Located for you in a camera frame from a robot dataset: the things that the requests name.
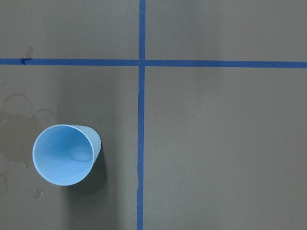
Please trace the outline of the brown paper table mat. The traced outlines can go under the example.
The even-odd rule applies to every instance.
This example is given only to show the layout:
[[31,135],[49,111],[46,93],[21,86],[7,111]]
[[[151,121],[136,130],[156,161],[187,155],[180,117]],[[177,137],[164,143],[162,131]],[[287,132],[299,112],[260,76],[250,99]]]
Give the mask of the brown paper table mat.
[[[47,127],[102,140],[44,180]],[[304,230],[304,0],[3,0],[3,230]]]

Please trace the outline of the light blue cup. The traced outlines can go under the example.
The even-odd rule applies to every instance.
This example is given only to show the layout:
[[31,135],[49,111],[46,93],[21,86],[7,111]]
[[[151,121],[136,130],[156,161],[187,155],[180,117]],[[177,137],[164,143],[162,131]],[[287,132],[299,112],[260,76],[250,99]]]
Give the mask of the light blue cup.
[[82,181],[92,170],[102,147],[99,134],[80,125],[54,125],[36,138],[32,158],[46,181],[70,186]]

